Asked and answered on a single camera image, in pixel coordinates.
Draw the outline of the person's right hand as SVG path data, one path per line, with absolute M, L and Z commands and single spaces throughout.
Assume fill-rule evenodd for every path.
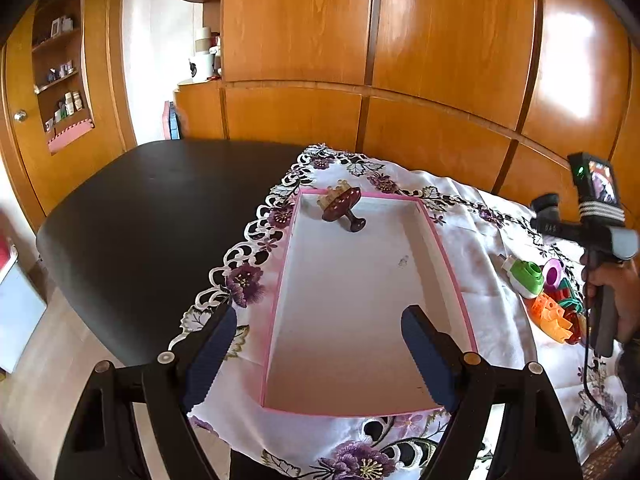
M 631 341 L 639 330 L 640 313 L 640 282 L 634 263 L 605 262 L 590 270 L 587 254 L 582 255 L 580 262 L 584 265 L 582 280 L 588 306 L 592 306 L 598 286 L 611 286 L 618 314 L 617 340 L 621 344 Z

